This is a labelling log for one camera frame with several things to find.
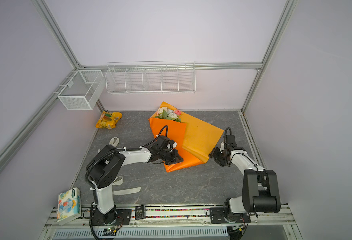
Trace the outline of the cream fake rose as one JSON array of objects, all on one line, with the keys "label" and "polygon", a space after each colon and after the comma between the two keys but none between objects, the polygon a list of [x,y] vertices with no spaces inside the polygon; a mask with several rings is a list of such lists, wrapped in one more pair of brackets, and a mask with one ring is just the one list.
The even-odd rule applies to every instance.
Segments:
[{"label": "cream fake rose", "polygon": [[157,115],[162,115],[163,111],[165,111],[166,113],[168,112],[168,108],[167,107],[161,107],[157,110]]}]

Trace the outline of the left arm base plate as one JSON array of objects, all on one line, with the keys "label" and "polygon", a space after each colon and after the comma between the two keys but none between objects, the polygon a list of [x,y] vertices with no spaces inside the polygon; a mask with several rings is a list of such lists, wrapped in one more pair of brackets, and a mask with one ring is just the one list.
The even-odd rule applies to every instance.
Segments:
[{"label": "left arm base plate", "polygon": [[125,226],[130,224],[131,217],[132,210],[130,209],[112,209],[104,215],[96,208],[93,209],[92,214],[90,214],[93,226]]}]

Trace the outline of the orange wrapping paper sheet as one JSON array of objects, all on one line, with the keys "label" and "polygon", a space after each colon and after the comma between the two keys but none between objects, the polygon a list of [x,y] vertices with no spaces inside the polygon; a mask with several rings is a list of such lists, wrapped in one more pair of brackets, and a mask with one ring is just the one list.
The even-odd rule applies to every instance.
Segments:
[{"label": "orange wrapping paper sheet", "polygon": [[168,138],[177,143],[176,149],[183,158],[182,163],[165,165],[165,170],[168,173],[207,163],[209,154],[224,133],[223,129],[185,112],[180,113],[180,122],[157,118],[157,113],[149,118],[149,125],[154,137],[159,134],[163,126],[169,127]]}]

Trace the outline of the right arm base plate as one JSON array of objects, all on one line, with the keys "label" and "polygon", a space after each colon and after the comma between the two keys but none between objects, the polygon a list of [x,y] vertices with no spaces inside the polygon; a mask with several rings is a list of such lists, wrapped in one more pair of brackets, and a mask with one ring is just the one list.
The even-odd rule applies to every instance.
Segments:
[{"label": "right arm base plate", "polygon": [[248,213],[232,213],[224,207],[210,208],[207,211],[212,224],[248,224],[251,222]]}]

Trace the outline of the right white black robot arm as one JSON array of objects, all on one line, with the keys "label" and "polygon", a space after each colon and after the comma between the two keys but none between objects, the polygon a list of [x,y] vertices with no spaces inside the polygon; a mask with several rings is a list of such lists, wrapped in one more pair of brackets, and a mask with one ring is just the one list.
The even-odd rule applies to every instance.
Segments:
[{"label": "right white black robot arm", "polygon": [[273,170],[257,164],[244,148],[240,147],[215,147],[209,156],[222,167],[236,166],[243,175],[241,196],[229,198],[224,204],[227,216],[280,212],[278,180]]}]

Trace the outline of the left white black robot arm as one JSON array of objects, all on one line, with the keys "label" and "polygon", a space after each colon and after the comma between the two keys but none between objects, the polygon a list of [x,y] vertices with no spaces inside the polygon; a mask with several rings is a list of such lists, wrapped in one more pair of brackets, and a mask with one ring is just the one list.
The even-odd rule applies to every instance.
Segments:
[{"label": "left white black robot arm", "polygon": [[177,149],[166,147],[139,147],[135,149],[117,149],[112,145],[105,146],[89,163],[85,181],[91,186],[97,210],[108,215],[115,211],[113,199],[113,182],[123,166],[136,163],[153,163],[160,160],[164,164],[183,162]]}]

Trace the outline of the white fake rose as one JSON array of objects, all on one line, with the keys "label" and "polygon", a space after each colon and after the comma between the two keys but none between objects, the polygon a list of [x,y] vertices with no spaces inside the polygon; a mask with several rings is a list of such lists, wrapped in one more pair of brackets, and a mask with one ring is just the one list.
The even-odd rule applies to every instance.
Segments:
[{"label": "white fake rose", "polygon": [[168,113],[166,120],[172,120],[179,123],[181,122],[179,115],[177,115],[176,113]]}]

